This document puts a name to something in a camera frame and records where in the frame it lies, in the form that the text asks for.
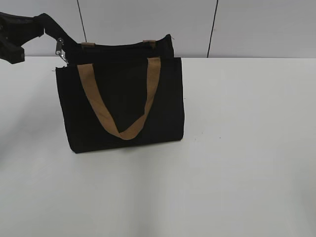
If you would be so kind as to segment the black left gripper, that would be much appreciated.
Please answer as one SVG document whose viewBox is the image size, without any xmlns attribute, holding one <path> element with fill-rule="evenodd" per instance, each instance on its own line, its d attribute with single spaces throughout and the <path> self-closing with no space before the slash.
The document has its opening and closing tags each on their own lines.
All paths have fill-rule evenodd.
<svg viewBox="0 0 316 237">
<path fill-rule="evenodd" d="M 10 64 L 25 61 L 24 49 L 9 42 L 5 14 L 0 13 L 0 58 Z M 12 16 L 10 32 L 22 37 L 41 37 L 43 26 L 34 17 Z"/>
</svg>

